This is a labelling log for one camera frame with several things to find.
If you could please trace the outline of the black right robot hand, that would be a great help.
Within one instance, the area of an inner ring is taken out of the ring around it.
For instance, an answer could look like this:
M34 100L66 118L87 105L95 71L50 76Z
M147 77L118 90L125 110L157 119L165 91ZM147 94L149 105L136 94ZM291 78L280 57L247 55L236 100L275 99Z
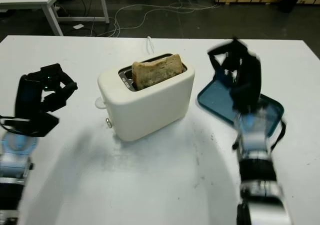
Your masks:
M211 48L207 55L215 78L229 90L232 108L241 114L256 111L262 87L260 60L237 38Z

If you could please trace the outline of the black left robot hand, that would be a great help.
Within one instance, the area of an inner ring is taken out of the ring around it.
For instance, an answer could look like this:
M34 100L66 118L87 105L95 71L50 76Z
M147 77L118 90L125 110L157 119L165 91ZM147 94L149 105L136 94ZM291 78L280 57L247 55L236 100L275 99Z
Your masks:
M54 112L66 106L78 89L77 83L58 63L21 76L15 100L14 115L32 119L40 113Z

